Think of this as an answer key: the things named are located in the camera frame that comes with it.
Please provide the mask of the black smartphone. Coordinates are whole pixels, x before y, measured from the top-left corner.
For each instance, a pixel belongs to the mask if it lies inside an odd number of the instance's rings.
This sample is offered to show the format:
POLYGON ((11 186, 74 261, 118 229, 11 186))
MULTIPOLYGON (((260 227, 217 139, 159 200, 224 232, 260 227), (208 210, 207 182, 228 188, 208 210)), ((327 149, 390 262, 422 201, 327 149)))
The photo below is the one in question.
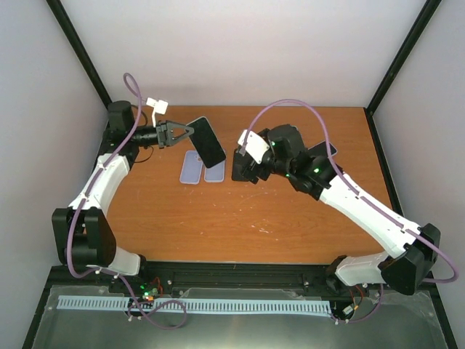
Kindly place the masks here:
POLYGON ((244 176, 243 172, 250 169, 250 166, 253 164, 253 158, 245 153, 244 155, 240 154, 239 148, 236 148, 233 154, 232 161, 232 174, 231 179, 235 182, 252 182, 250 177, 244 176))

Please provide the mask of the lavender phone case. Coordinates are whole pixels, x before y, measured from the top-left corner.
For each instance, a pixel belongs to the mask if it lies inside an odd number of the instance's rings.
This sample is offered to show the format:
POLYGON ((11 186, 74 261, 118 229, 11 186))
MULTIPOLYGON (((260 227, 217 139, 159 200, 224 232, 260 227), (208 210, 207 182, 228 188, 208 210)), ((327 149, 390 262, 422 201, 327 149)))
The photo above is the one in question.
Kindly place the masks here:
POLYGON ((225 162, 221 162, 211 168, 205 168, 204 181, 209 183, 219 183, 225 180, 225 162))
POLYGON ((187 151, 179 176, 179 181, 185 185, 197 185, 201 179, 203 162, 197 151, 187 151))

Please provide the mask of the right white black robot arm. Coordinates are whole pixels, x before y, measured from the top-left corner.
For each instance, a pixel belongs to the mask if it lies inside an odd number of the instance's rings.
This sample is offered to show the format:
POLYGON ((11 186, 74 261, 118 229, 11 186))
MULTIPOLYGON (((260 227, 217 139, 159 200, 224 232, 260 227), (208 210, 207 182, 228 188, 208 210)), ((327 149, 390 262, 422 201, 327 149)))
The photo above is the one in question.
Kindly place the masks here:
POLYGON ((342 255, 326 270, 326 283, 341 288, 386 284, 412 295, 437 261, 440 231, 420 226, 376 200, 330 157, 335 149, 308 148, 298 129, 290 124, 259 133, 244 130, 233 157, 234 181, 257 183, 270 175, 286 178, 295 191, 334 208, 368 233, 383 252, 362 257, 342 255))

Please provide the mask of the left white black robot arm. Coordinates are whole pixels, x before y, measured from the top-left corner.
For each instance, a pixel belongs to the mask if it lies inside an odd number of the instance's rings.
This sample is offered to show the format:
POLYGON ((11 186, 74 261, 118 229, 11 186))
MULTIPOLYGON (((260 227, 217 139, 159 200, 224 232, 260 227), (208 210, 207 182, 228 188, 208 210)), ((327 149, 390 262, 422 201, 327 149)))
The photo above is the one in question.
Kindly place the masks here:
POLYGON ((155 126, 141 126, 130 102, 120 100, 108 106, 108 128, 102 135, 94 171, 83 190, 66 208, 52 214, 52 227, 60 262, 82 278, 91 272, 126 276, 134 292, 144 292, 151 275, 143 267, 144 256, 117 245, 107 220, 111 201, 128 175, 140 148, 166 148, 193 135, 194 129, 174 121, 160 121, 155 126))

